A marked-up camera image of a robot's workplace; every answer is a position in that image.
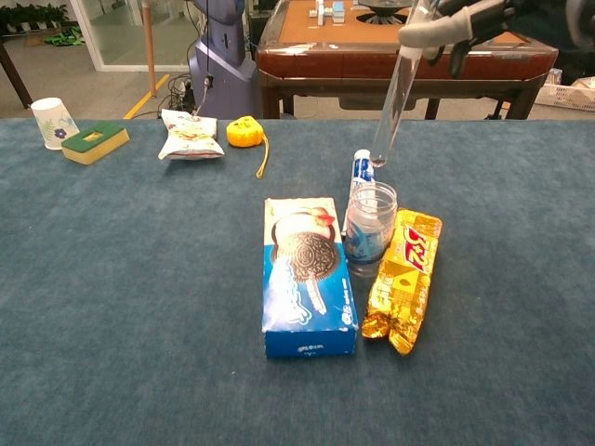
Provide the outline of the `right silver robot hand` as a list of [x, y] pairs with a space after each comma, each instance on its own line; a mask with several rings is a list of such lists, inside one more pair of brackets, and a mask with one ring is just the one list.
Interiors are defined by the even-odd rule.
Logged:
[[504, 32], [513, 15], [508, 1], [416, 1], [398, 31], [399, 55], [435, 65], [450, 46], [449, 72], [457, 78], [472, 47]]

